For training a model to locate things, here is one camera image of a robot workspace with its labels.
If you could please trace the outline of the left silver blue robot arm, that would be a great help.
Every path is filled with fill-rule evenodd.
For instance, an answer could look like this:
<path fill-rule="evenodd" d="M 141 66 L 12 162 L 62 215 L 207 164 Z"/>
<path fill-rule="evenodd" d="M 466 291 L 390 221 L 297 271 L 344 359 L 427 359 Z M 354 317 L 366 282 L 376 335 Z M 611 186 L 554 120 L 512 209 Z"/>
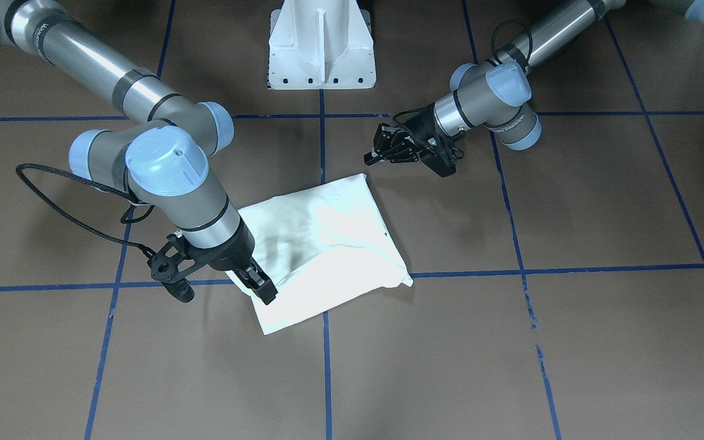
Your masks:
<path fill-rule="evenodd" d="M 624 72 L 634 74 L 646 111 L 704 114 L 704 1 L 375 1 L 373 17 L 395 122 L 376 131 L 393 153 L 375 140 L 361 157 L 367 166 L 425 158 L 442 177 L 455 172 L 460 148 L 436 155 L 400 129 L 404 116 L 424 122 L 456 64 L 452 87 L 517 62 L 542 115 L 633 112 L 634 99 L 617 87 Z"/>

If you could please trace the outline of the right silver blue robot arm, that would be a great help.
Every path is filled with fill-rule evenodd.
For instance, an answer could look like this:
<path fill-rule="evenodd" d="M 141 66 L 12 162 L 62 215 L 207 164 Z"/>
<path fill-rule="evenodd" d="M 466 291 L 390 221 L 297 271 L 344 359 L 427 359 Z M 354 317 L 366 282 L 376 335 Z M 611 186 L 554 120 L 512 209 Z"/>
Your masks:
<path fill-rule="evenodd" d="M 158 251 L 135 243 L 154 281 L 174 298 L 194 298 L 188 276 L 205 266 L 232 272 L 256 298 L 277 295 L 256 262 L 256 242 L 209 157 L 232 141 L 231 115 L 215 102 L 193 103 L 156 73 L 90 33 L 56 1 L 0 1 L 0 45 L 31 53 L 110 102 L 134 127 L 80 134 L 68 154 L 67 178 L 125 198 L 121 218 L 157 208 L 176 227 Z"/>

